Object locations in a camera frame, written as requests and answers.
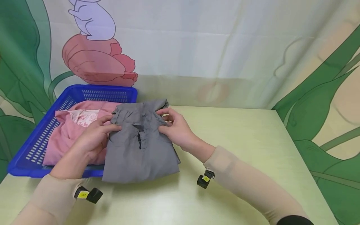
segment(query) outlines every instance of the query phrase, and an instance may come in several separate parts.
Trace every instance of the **gray shirt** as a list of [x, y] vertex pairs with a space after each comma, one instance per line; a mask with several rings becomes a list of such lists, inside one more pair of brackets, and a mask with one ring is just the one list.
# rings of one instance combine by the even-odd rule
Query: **gray shirt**
[[172, 142], [158, 131], [166, 122], [156, 111], [168, 106], [160, 99], [116, 107], [111, 123], [122, 130], [109, 135], [103, 181], [137, 183], [179, 172]]

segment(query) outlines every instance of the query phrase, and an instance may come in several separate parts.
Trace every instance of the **folded shirt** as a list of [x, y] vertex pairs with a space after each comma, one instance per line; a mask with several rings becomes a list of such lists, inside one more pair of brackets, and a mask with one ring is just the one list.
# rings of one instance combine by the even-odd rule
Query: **folded shirt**
[[[42, 164], [44, 166], [55, 165], [90, 123], [103, 116], [111, 115], [119, 104], [117, 102], [83, 101], [69, 110], [56, 111], [55, 117], [60, 125], [50, 135]], [[106, 148], [90, 164], [104, 164], [105, 155]]]
[[109, 135], [103, 181], [137, 183], [179, 172], [179, 158], [169, 138], [159, 133], [166, 122], [156, 111], [166, 99], [116, 107], [112, 124], [122, 129]]

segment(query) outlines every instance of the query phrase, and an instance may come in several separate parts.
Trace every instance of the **pink flower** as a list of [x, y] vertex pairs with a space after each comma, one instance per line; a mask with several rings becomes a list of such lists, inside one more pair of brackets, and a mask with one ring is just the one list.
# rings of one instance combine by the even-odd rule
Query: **pink flower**
[[89, 84], [131, 87], [138, 80], [135, 60], [121, 54], [117, 40], [93, 41], [77, 34], [64, 45], [65, 65]]

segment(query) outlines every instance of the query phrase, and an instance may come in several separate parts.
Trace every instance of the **curtain backdrop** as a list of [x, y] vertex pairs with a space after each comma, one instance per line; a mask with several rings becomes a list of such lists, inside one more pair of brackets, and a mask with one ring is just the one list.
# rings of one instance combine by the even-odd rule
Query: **curtain backdrop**
[[360, 224], [359, 23], [359, 0], [2, 0], [0, 181], [66, 87], [133, 86], [277, 110], [339, 224]]

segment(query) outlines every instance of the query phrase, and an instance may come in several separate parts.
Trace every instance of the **table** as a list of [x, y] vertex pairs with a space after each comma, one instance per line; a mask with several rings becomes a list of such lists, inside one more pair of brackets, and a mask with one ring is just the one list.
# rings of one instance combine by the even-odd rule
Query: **table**
[[[291, 193], [314, 224], [337, 225], [316, 183], [277, 113], [262, 109], [174, 106], [194, 133], [221, 145], [263, 171]], [[204, 190], [196, 185], [202, 164], [175, 147], [180, 173], [141, 184], [106, 184], [91, 178], [84, 185], [104, 195], [97, 204], [79, 200], [66, 224], [237, 224], [268, 225], [246, 202], [214, 180]], [[7, 175], [0, 184], [1, 224], [10, 224], [30, 199], [39, 179]]]

